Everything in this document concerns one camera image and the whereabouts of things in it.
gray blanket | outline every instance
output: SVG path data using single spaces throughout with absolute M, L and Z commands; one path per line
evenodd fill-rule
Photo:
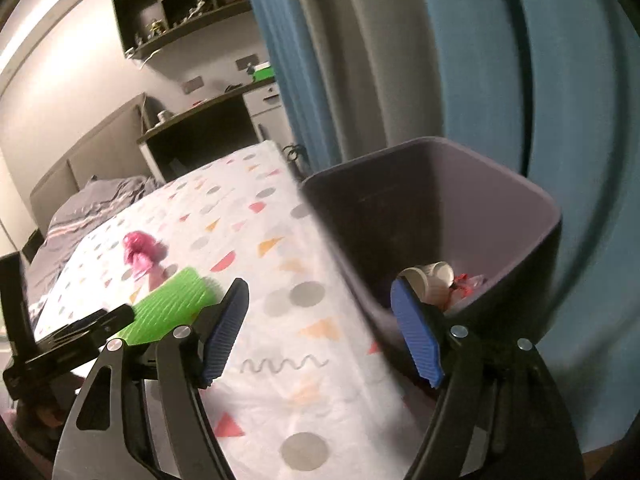
M 42 296 L 55 285 L 82 238 L 158 187 L 146 176 L 94 180 L 67 200 L 51 219 L 44 244 L 26 271 L 29 304 L 44 305 Z M 30 309 L 32 326 L 41 310 L 42 306 Z

wall shelf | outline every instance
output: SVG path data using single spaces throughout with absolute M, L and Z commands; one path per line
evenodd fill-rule
M 187 34 L 207 27 L 215 22 L 226 20 L 238 14 L 249 12 L 249 0 L 204 0 L 205 11 L 187 20 L 190 9 L 196 6 L 197 0 L 113 0 L 122 52 L 134 49 L 133 59 L 145 59 L 157 49 L 178 40 Z M 159 20 L 166 32 L 148 40 L 149 24 Z M 144 40 L 136 47 L 136 35 Z

desk top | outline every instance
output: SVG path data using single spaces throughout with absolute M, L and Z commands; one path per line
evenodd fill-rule
M 181 114 L 174 115 L 171 119 L 166 120 L 162 124 L 158 124 L 155 128 L 151 128 L 147 130 L 144 135 L 139 137 L 136 142 L 138 144 L 142 144 L 143 142 L 147 142 L 151 137 L 155 137 L 157 134 L 164 132 L 166 129 L 170 128 L 174 124 L 179 123 L 181 120 L 187 119 L 191 116 L 194 116 L 198 112 L 206 110 L 209 107 L 215 106 L 217 104 L 223 103 L 228 99 L 233 97 L 241 96 L 242 94 L 246 94 L 247 92 L 251 92 L 252 90 L 261 88 L 263 86 L 271 85 L 276 82 L 274 77 L 269 77 L 267 79 L 263 79 L 262 81 L 258 81 L 255 83 L 249 83 L 248 85 L 243 85 L 240 88 L 236 88 L 235 90 L 231 90 L 229 92 L 225 92 L 220 94 L 213 99 L 208 99 L 194 107 L 189 108 L 187 111 L 182 112 Z

ribbed blue pad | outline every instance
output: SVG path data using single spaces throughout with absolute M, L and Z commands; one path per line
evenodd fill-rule
M 420 312 L 420 303 L 401 278 L 391 284 L 391 309 L 396 315 L 400 332 L 409 347 L 418 374 L 429 380 L 433 388 L 437 388 L 444 378 L 440 365 L 440 346 Z
M 204 347 L 202 379 L 208 386 L 211 386 L 213 379 L 222 375 L 248 309 L 249 303 L 246 298 L 236 294 L 222 315 L 218 326 L 207 339 Z

green object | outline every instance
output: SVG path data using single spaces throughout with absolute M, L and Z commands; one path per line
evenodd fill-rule
M 117 337 L 128 345 L 158 341 L 176 326 L 191 324 L 204 307 L 218 303 L 218 289 L 186 267 L 133 307 L 135 321 Z
M 268 66 L 267 68 L 256 70 L 254 72 L 254 82 L 262 81 L 263 79 L 267 79 L 274 76 L 275 74 L 273 73 L 273 67 Z

